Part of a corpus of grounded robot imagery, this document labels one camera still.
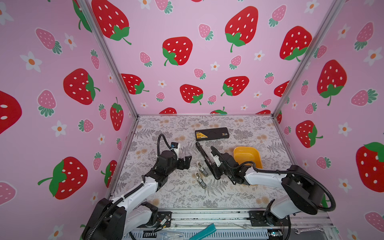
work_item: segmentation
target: pink wall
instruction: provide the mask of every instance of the pink wall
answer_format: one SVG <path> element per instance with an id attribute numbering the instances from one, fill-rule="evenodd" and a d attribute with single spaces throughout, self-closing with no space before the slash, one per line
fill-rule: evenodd
<path id="1" fill-rule="evenodd" d="M 320 47 L 282 110 L 280 127 L 298 164 L 336 199 L 329 216 L 344 240 L 384 238 L 383 9 L 382 1 L 345 3 L 321 43 L 326 51 Z M 314 144 L 310 125 L 323 136 Z"/>
<path id="2" fill-rule="evenodd" d="M 298 65 L 296 58 L 284 58 L 291 48 L 309 45 L 332 1 L 89 2 L 139 114 L 158 114 L 166 108 L 222 113 L 223 107 L 224 112 L 240 114 L 276 108 L 280 96 L 275 93 L 283 92 Z M 240 39 L 232 36 L 238 32 Z M 304 52 L 293 55 L 302 59 Z M 225 93 L 224 83 L 234 84 L 235 89 L 227 89 L 233 96 Z"/>
<path id="3" fill-rule="evenodd" d="M 107 191 L 101 170 L 119 159 L 117 138 L 125 144 L 133 118 L 116 82 L 108 79 L 110 70 L 93 34 L 83 24 L 79 30 L 72 1 L 12 0 L 0 2 L 0 10 L 0 238 L 79 239 L 80 226 Z M 59 55 L 52 50 L 55 41 Z M 92 49 L 98 55 L 94 63 Z M 76 69 L 84 70 L 68 76 Z M 94 101 L 87 73 L 100 89 Z M 116 97 L 124 113 L 118 131 L 110 118 Z M 105 120 L 99 104 L 105 106 Z M 95 170 L 97 152 L 101 159 Z"/>

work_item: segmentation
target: metal wrench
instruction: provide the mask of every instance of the metal wrench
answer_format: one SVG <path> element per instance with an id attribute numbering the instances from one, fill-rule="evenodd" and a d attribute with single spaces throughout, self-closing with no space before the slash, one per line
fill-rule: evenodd
<path id="1" fill-rule="evenodd" d="M 295 230 L 297 231 L 295 232 L 296 234 L 300 234 L 301 232 L 309 232 L 313 230 L 320 230 L 322 232 L 324 231 L 321 225 L 317 225 L 316 227 L 310 227 L 310 228 L 302 228 L 302 229 L 295 228 Z"/>

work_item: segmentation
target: red strawberry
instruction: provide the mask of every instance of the red strawberry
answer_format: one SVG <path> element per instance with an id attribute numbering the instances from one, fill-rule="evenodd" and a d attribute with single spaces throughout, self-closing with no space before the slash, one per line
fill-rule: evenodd
<path id="1" fill-rule="evenodd" d="M 271 110 L 263 110 L 263 111 L 260 111 L 256 114 L 271 114 Z"/>
<path id="2" fill-rule="evenodd" d="M 60 43 L 55 41 L 55 37 L 52 35 L 52 33 L 41 28 L 36 28 L 35 32 L 36 36 L 39 38 L 40 42 L 46 49 L 52 50 L 52 52 L 57 55 L 60 55 L 63 52 L 61 50 Z"/>
<path id="3" fill-rule="evenodd" d="M 384 216 L 381 216 L 377 212 L 369 212 L 364 217 L 365 220 L 372 225 L 372 227 L 376 228 L 380 232 L 384 232 Z"/>
<path id="4" fill-rule="evenodd" d="M 313 57 L 314 58 L 321 58 L 325 52 L 327 52 L 327 47 L 324 45 L 321 45 L 319 48 L 316 49 Z"/>
<path id="5" fill-rule="evenodd" d="M 144 90 L 144 82 L 138 76 L 124 73 L 122 73 L 121 76 L 130 94 L 140 94 L 143 91 L 149 92 L 148 90 Z"/>
<path id="6" fill-rule="evenodd" d="M 165 96 L 164 96 L 164 93 L 163 93 L 163 92 L 159 92 L 159 93 L 156 94 L 156 100 L 157 100 L 158 102 L 162 102 L 162 101 L 164 101 L 164 98 L 165 98 Z"/>
<path id="7" fill-rule="evenodd" d="M 384 145 L 371 142 L 359 148 L 356 164 L 363 184 L 375 192 L 384 192 Z"/>
<path id="8" fill-rule="evenodd" d="M 327 157 L 319 157 L 316 160 L 316 164 L 322 169 L 327 169 L 331 167 L 331 161 Z"/>
<path id="9" fill-rule="evenodd" d="M 95 154 L 95 159 L 93 160 L 93 168 L 97 171 L 101 165 L 101 153 L 97 152 Z"/>
<path id="10" fill-rule="evenodd" d="M 93 65 L 95 66 L 95 68 L 99 69 L 100 61 L 98 59 L 98 55 L 97 55 L 95 49 L 91 50 L 91 61 L 92 61 Z"/>
<path id="11" fill-rule="evenodd" d="M 53 177 L 39 181 L 40 185 L 49 179 L 49 190 L 56 199 L 66 199 L 79 190 L 87 181 L 88 171 L 79 160 L 66 157 L 53 169 Z"/>
<path id="12" fill-rule="evenodd" d="M 11 95 L 0 91 L 0 134 L 14 125 L 22 116 L 19 102 Z"/>
<path id="13" fill-rule="evenodd" d="M 223 110 L 218 109 L 218 110 L 212 111 L 211 114 L 227 114 L 227 112 L 224 112 L 224 108 L 225 107 L 223 107 Z"/>
<path id="14" fill-rule="evenodd" d="M 277 114 L 276 120 L 280 124 L 282 119 L 283 119 L 283 115 L 282 115 L 282 113 L 280 111 L 279 114 Z"/>
<path id="15" fill-rule="evenodd" d="M 104 108 L 104 105 L 103 105 L 103 104 L 100 104 L 100 105 L 99 105 L 99 111 L 100 111 L 100 117 L 101 117 L 103 120 L 106 120 L 106 119 L 107 119 L 107 109 Z"/>
<path id="16" fill-rule="evenodd" d="M 363 89 L 351 98 L 351 103 L 353 105 L 362 107 L 365 106 L 367 103 L 373 103 L 377 99 L 378 95 L 379 94 L 376 93 L 376 90 L 369 89 L 368 91 L 366 91 L 365 89 Z"/>
<path id="17" fill-rule="evenodd" d="M 372 38 L 373 35 L 373 22 L 368 22 L 360 30 L 359 34 L 356 37 L 357 42 L 355 42 L 355 50 L 359 51 L 367 46 L 367 41 Z"/>
<path id="18" fill-rule="evenodd" d="M 227 94 L 228 96 L 237 96 L 244 91 L 249 83 L 249 78 L 246 76 L 227 78 L 223 84 L 224 92 L 220 95 Z"/>
<path id="19" fill-rule="evenodd" d="M 240 47 L 249 43 L 256 33 L 257 20 L 259 12 L 257 8 L 248 6 L 236 14 L 225 26 L 225 35 L 227 41 L 233 45 Z"/>
<path id="20" fill-rule="evenodd" d="M 170 14 L 172 12 L 172 3 L 168 0 L 155 0 L 157 8 L 160 11 L 164 11 L 165 14 Z"/>
<path id="21" fill-rule="evenodd" d="M 308 104 L 308 106 L 305 108 L 304 112 L 306 114 L 311 115 L 313 112 L 316 112 L 316 109 L 317 109 L 317 104 L 312 103 L 312 104 Z"/>
<path id="22" fill-rule="evenodd" d="M 79 3 L 77 2 L 77 0 L 72 0 L 72 2 L 73 2 L 74 11 L 75 11 L 76 15 L 80 18 L 79 30 L 81 30 L 80 29 L 80 23 L 82 22 L 83 26 L 85 27 L 85 29 L 87 29 L 88 31 L 92 32 L 91 27 L 89 26 L 87 20 L 85 19 L 85 16 L 84 16 L 82 10 L 80 9 Z"/>
<path id="23" fill-rule="evenodd" d="M 107 186 L 107 187 L 109 187 L 109 184 L 111 183 L 113 174 L 114 174 L 115 169 L 116 169 L 116 165 L 117 165 L 117 162 L 115 160 L 112 160 L 108 164 L 107 168 L 105 169 L 105 173 L 103 173 L 103 171 L 101 170 L 101 173 L 105 175 L 104 183 L 105 183 L 105 186 Z"/>
<path id="24" fill-rule="evenodd" d="M 82 132 L 90 132 L 93 129 L 93 123 L 88 119 L 81 120 L 78 126 L 79 130 Z"/>
<path id="25" fill-rule="evenodd" d="M 159 114 L 177 114 L 174 108 L 166 108 L 163 111 L 159 112 Z"/>
<path id="26" fill-rule="evenodd" d="M 0 181 L 0 206 L 16 196 L 17 190 L 9 182 Z"/>
<path id="27" fill-rule="evenodd" d="M 149 57 L 148 54 L 146 54 L 145 52 L 141 52 L 140 53 L 140 61 L 144 64 L 144 66 L 146 67 L 151 67 L 152 66 L 152 62 L 151 62 L 151 58 Z"/>
<path id="28" fill-rule="evenodd" d="M 37 103 L 40 105 L 38 109 L 42 116 L 47 118 L 55 113 L 53 109 L 56 107 L 56 100 L 51 91 L 43 90 L 37 97 Z"/>
<path id="29" fill-rule="evenodd" d="M 203 90 L 199 87 L 184 84 L 180 87 L 180 93 L 184 101 L 187 103 L 197 103 L 203 98 Z"/>
<path id="30" fill-rule="evenodd" d="M 312 147 L 316 143 L 316 138 L 323 138 L 323 136 L 316 137 L 317 128 L 310 120 L 301 122 L 296 126 L 296 136 L 306 148 Z"/>
<path id="31" fill-rule="evenodd" d="M 301 86 L 301 95 L 304 96 L 308 91 L 308 80 L 305 79 L 303 85 Z"/>
<path id="32" fill-rule="evenodd" d="M 285 89 L 287 88 L 288 83 L 289 83 L 289 81 L 287 81 L 287 82 L 285 82 L 285 83 L 283 83 L 283 84 L 277 86 L 277 87 L 275 88 L 275 90 L 273 91 L 273 93 L 274 93 L 276 96 L 281 97 L 281 96 L 283 95 L 283 93 L 285 92 Z"/>
<path id="33" fill-rule="evenodd" d="M 93 79 L 82 68 L 76 69 L 64 78 L 63 86 L 65 93 L 81 104 L 89 105 L 100 89 L 94 87 Z"/>
<path id="34" fill-rule="evenodd" d="M 173 65 L 184 65 L 191 55 L 192 46 L 191 40 L 185 36 L 165 40 L 163 42 L 163 55 L 167 60 L 164 62 L 164 66 L 166 66 L 167 61 Z"/>
<path id="35" fill-rule="evenodd" d="M 232 70 L 235 70 L 238 65 L 241 63 L 241 56 L 237 55 L 236 57 L 232 58 L 231 64 L 229 64 L 229 68 Z"/>
<path id="36" fill-rule="evenodd" d="M 116 103 L 112 104 L 109 111 L 113 128 L 118 131 L 121 128 L 122 120 L 124 118 L 124 112 L 120 104 L 118 104 L 118 98 L 116 97 Z"/>
<path id="37" fill-rule="evenodd" d="M 264 82 L 268 85 L 272 84 L 272 82 L 274 81 L 275 77 L 273 76 L 273 73 L 267 73 L 265 75 L 265 79 L 264 79 Z"/>
<path id="38" fill-rule="evenodd" d="M 118 138 L 118 139 L 116 140 L 116 144 L 118 145 L 118 150 L 121 151 L 122 142 L 121 142 L 121 139 L 120 139 L 120 138 Z"/>
<path id="39" fill-rule="evenodd" d="M 312 41 L 312 35 L 302 26 L 296 26 L 285 35 L 280 49 L 280 58 L 284 60 L 298 59 L 307 50 Z"/>
<path id="40" fill-rule="evenodd" d="M 284 129 L 284 133 L 286 135 L 290 134 L 291 133 L 291 126 L 286 126 L 285 129 Z"/>
<path id="41" fill-rule="evenodd" d="M 193 72 L 195 74 L 195 77 L 197 77 L 197 78 L 205 79 L 207 77 L 206 74 L 204 73 L 204 71 L 201 69 L 195 68 L 195 70 Z"/>
<path id="42" fill-rule="evenodd" d="M 262 108 L 266 108 L 268 105 L 270 105 L 272 102 L 272 99 L 267 99 L 263 102 Z"/>
<path id="43" fill-rule="evenodd" d="M 276 25 L 278 25 L 279 21 L 281 21 L 284 18 L 286 11 L 287 11 L 286 5 L 281 5 L 280 7 L 276 8 L 276 10 L 273 11 L 272 13 L 272 18 L 269 19 L 269 27 L 273 28 Z"/>
<path id="44" fill-rule="evenodd" d="M 217 100 L 216 95 L 212 95 L 212 96 L 210 96 L 210 97 L 208 98 L 208 104 L 209 104 L 209 105 L 212 105 L 212 104 L 215 103 L 216 100 Z"/>
<path id="45" fill-rule="evenodd" d="M 211 31 L 211 27 L 206 24 L 199 25 L 200 37 L 205 38 L 206 41 L 210 41 L 214 37 L 214 32 Z"/>
<path id="46" fill-rule="evenodd" d="M 124 38 L 129 35 L 129 22 L 120 9 L 107 0 L 92 0 L 92 11 L 104 36 L 132 45 Z"/>
<path id="47" fill-rule="evenodd" d="M 336 61 L 328 61 L 320 74 L 317 82 L 317 92 L 323 98 L 329 98 L 328 106 L 331 104 L 331 97 L 339 94 L 347 82 L 347 73 Z"/>

